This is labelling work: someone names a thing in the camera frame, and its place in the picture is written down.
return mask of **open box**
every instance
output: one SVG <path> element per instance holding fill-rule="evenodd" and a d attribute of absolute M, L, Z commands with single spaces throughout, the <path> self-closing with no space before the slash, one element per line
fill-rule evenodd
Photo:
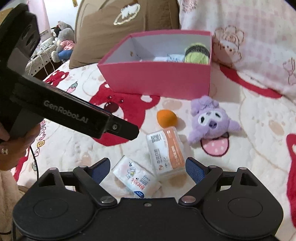
<path fill-rule="evenodd" d="M 202 43 L 209 50 L 208 65 L 182 62 L 185 49 L 194 43 Z M 134 33 L 114 46 L 98 68 L 115 92 L 192 100 L 209 94 L 211 49 L 208 31 Z"/>

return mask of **metal bolt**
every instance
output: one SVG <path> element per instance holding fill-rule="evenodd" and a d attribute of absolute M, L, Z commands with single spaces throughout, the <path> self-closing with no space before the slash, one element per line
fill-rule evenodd
<path fill-rule="evenodd" d="M 115 198 L 112 196 L 104 196 L 101 197 L 100 202 L 104 204 L 109 204 L 115 201 Z"/>
<path fill-rule="evenodd" d="M 196 198 L 193 196 L 183 196 L 181 198 L 181 201 L 184 203 L 194 203 L 196 201 Z"/>

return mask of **ring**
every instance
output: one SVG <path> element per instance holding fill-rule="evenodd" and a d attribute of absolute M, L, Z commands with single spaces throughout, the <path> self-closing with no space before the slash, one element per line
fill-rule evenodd
<path fill-rule="evenodd" d="M 1 150 L 1 154 L 2 154 L 2 155 L 5 155 L 5 156 L 8 155 L 8 149 L 5 148 L 5 147 L 2 148 L 2 150 Z"/>

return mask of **plush toy nose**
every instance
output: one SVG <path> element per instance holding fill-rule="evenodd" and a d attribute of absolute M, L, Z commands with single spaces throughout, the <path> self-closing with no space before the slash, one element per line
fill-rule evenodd
<path fill-rule="evenodd" d="M 212 128 L 212 129 L 215 129 L 216 127 L 217 127 L 217 122 L 215 122 L 215 121 L 210 121 L 210 123 L 209 123 L 209 127 L 210 128 Z"/>
<path fill-rule="evenodd" d="M 108 102 L 104 105 L 104 110 L 109 111 L 111 113 L 116 112 L 118 108 L 119 108 L 118 104 L 114 102 Z"/>

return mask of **orange egg-shaped toy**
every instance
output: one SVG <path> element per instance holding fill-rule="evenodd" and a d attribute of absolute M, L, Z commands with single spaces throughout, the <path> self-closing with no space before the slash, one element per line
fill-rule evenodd
<path fill-rule="evenodd" d="M 178 124 L 178 118 L 171 110 L 160 110 L 156 115 L 157 122 L 162 128 L 170 126 L 176 127 Z"/>

